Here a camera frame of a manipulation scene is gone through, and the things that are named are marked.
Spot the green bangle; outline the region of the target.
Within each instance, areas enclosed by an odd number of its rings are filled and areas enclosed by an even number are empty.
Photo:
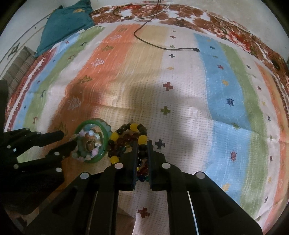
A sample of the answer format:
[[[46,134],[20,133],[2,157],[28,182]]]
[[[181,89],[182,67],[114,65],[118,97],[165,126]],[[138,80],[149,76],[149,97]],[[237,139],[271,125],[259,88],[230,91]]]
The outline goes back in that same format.
[[[77,142],[72,158],[89,164],[99,162],[106,154],[111,135],[111,126],[100,118],[82,122],[71,136]]]

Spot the striped colourful cloth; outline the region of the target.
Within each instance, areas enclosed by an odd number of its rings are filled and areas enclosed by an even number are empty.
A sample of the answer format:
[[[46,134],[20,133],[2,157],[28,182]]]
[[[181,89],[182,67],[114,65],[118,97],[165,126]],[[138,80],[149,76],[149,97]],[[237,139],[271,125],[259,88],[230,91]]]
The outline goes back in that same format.
[[[205,172],[232,197],[262,228],[269,231],[288,203],[288,121],[267,122],[238,118],[236,111],[219,118],[206,117],[191,92],[179,92],[166,74],[149,84],[160,95],[162,114],[149,120],[106,121],[113,131],[134,122],[147,129],[154,149],[187,173]],[[57,123],[40,122],[32,131],[61,130],[68,140],[76,128],[93,118]]]

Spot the teal pillow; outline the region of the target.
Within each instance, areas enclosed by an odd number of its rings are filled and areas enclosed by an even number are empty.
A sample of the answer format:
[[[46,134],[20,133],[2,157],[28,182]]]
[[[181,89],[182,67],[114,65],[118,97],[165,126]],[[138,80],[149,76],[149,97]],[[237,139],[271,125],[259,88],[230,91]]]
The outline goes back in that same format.
[[[40,56],[74,33],[94,26],[90,17],[92,12],[90,1],[78,1],[72,6],[56,9],[44,27],[36,56]]]

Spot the floral red bedsheet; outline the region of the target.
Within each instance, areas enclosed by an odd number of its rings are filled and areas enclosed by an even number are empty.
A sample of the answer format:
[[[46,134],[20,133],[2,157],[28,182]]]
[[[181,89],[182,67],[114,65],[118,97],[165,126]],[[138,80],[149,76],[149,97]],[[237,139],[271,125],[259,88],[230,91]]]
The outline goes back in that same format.
[[[157,16],[152,12],[158,8]],[[166,74],[208,118],[288,121],[288,69],[259,38],[182,4],[105,6],[94,26],[41,54],[8,100],[7,130],[86,118],[149,120],[162,114],[149,84]]]

